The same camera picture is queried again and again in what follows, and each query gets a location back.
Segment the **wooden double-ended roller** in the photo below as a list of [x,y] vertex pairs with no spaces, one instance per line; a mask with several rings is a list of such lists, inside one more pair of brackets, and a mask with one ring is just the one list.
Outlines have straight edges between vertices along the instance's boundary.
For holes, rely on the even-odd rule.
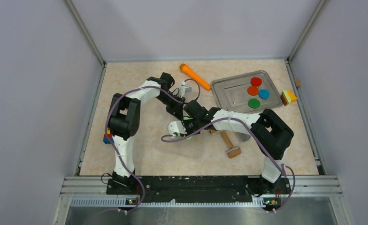
[[222,139],[224,140],[225,144],[227,145],[228,149],[225,151],[228,158],[235,158],[239,156],[242,151],[239,146],[234,146],[232,141],[230,140],[229,136],[225,131],[217,131],[217,130],[209,130],[210,135],[214,136],[220,134]]

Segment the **green dough lump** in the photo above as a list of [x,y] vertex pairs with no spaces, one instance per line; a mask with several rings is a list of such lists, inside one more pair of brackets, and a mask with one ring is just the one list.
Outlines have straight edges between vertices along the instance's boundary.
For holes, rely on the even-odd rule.
[[182,120],[182,125],[186,132],[184,136],[187,137],[188,140],[191,139],[191,137],[188,136],[193,132],[193,119],[188,116],[184,116]]

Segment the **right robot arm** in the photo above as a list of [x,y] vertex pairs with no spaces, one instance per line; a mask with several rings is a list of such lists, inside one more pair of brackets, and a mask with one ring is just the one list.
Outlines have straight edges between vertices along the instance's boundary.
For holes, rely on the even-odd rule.
[[209,110],[196,101],[184,107],[188,119],[181,120],[172,133],[189,136],[202,130],[232,131],[250,135],[265,155],[260,187],[266,193],[279,188],[278,178],[285,174],[282,163],[285,151],[294,137],[291,128],[271,109],[261,113],[239,113],[219,107]]

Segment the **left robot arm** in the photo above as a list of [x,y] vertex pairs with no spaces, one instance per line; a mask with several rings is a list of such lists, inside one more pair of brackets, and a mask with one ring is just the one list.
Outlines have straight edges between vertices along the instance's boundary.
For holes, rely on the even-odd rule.
[[136,182],[133,178],[134,135],[140,126],[141,108],[149,100],[156,98],[166,106],[166,111],[178,120],[184,118],[184,94],[187,86],[183,84],[174,91],[170,88],[175,84],[174,78],[162,73],[159,78],[149,77],[138,88],[128,91],[126,95],[113,95],[106,120],[109,138],[116,147],[115,168],[112,179],[125,194],[134,191]]

